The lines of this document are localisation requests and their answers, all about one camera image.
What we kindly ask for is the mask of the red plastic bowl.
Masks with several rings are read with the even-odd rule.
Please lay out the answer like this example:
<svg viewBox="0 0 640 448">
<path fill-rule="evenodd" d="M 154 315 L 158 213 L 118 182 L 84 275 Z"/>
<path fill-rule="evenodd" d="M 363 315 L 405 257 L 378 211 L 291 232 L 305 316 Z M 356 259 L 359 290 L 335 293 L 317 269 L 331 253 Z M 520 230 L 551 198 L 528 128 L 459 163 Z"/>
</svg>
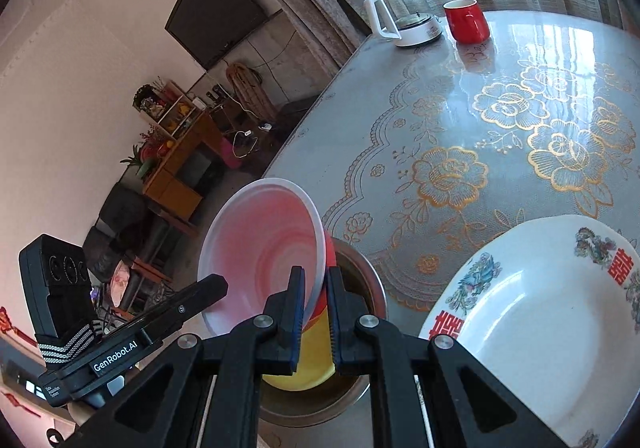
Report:
<svg viewBox="0 0 640 448">
<path fill-rule="evenodd" d="M 269 295 L 288 286 L 291 268 L 305 274 L 303 328 L 323 309 L 323 279 L 335 260 L 314 201 L 287 179 L 266 177 L 241 188 L 220 209 L 206 234 L 198 279 L 224 276 L 227 295 L 203 312 L 212 335 L 223 335 L 262 311 Z"/>
</svg>

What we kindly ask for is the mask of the white dragon phoenix plate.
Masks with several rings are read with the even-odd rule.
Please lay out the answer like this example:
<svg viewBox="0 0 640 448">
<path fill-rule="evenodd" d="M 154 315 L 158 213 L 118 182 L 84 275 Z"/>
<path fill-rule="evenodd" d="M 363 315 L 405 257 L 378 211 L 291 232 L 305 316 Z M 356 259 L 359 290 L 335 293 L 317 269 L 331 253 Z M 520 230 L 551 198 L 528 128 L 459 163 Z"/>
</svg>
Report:
<svg viewBox="0 0 640 448">
<path fill-rule="evenodd" d="M 463 263 L 420 335 L 455 338 L 568 446 L 610 446 L 639 394 L 639 254 L 591 217 L 526 221 Z"/>
</svg>

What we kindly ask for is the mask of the red ceramic mug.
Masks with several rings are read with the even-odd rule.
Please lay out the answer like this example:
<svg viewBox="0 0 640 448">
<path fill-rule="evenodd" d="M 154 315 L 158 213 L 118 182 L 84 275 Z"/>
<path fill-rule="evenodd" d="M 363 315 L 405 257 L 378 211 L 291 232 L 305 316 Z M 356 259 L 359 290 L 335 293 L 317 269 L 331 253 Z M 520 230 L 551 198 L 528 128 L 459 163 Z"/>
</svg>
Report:
<svg viewBox="0 0 640 448">
<path fill-rule="evenodd" d="M 460 44 L 480 44 L 490 30 L 477 0 L 453 0 L 444 4 L 447 23 L 454 40 Z"/>
</svg>

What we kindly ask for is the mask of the wooden chair by wall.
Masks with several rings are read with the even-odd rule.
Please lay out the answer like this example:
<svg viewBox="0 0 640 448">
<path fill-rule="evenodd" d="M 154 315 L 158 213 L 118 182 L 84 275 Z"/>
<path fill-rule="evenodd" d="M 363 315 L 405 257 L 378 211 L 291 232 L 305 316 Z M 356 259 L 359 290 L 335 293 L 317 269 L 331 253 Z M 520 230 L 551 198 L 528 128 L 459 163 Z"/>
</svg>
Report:
<svg viewBox="0 0 640 448">
<path fill-rule="evenodd" d="M 257 120 L 275 123 L 278 112 L 262 87 L 262 80 L 254 70 L 242 63 L 231 63 L 226 78 L 232 85 L 236 98 Z"/>
</svg>

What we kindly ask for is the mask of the yellow plastic bowl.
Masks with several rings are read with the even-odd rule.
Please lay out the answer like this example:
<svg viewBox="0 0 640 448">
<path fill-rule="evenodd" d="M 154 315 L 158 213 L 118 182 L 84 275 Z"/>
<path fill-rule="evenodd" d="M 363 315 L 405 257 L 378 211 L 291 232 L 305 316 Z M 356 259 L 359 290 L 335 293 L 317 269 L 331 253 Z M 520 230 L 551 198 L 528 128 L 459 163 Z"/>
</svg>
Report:
<svg viewBox="0 0 640 448">
<path fill-rule="evenodd" d="M 311 390 L 334 375 L 328 310 L 312 317 L 303 331 L 300 356 L 292 376 L 263 376 L 269 385 L 285 392 Z"/>
</svg>

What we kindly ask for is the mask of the large stainless steel bowl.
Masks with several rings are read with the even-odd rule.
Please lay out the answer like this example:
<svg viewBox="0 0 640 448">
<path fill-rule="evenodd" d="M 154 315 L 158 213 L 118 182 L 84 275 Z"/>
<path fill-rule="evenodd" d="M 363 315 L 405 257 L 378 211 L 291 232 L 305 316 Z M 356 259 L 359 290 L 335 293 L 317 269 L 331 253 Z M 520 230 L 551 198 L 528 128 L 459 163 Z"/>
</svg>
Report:
<svg viewBox="0 0 640 448">
<path fill-rule="evenodd" d="M 359 318 L 386 318 L 387 303 L 382 281 L 372 264 L 353 246 L 335 238 L 335 267 L 326 275 L 334 375 L 303 392 L 278 390 L 265 381 L 260 390 L 259 416 L 284 428 L 310 428 L 331 421 L 347 411 L 369 390 L 374 348 L 361 331 Z"/>
</svg>

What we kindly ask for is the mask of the white glass electric kettle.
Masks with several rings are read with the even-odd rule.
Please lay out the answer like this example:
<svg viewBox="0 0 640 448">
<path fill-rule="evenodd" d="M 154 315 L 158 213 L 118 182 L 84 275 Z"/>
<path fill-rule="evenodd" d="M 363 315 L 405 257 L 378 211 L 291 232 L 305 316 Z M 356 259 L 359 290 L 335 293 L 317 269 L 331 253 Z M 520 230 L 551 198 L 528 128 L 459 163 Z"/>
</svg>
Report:
<svg viewBox="0 0 640 448">
<path fill-rule="evenodd" d="M 432 42 L 442 34 L 426 0 L 364 0 L 363 6 L 372 34 L 398 48 Z"/>
</svg>

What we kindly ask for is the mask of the black wall television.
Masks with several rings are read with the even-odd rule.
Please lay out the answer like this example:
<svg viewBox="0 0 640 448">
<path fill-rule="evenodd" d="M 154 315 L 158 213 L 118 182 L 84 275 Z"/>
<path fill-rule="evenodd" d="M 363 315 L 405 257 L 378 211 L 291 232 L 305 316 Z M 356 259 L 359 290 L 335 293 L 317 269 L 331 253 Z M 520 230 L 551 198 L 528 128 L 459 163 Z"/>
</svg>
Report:
<svg viewBox="0 0 640 448">
<path fill-rule="evenodd" d="M 207 70 L 267 19 L 255 0 L 177 0 L 165 30 Z"/>
</svg>

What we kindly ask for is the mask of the wooden cabinet with shelves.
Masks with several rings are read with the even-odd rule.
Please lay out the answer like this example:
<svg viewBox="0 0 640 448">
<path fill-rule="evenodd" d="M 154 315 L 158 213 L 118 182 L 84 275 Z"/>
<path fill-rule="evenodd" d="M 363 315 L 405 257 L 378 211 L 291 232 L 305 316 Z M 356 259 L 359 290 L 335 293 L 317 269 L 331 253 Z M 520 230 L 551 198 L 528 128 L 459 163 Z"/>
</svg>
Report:
<svg viewBox="0 0 640 448">
<path fill-rule="evenodd" d="M 206 105 L 172 81 L 141 86 L 132 106 L 150 125 L 142 159 L 151 161 L 152 167 L 144 175 L 142 194 L 187 222 L 203 197 L 180 179 L 180 171 L 202 146 L 221 157 L 224 135 Z"/>
</svg>

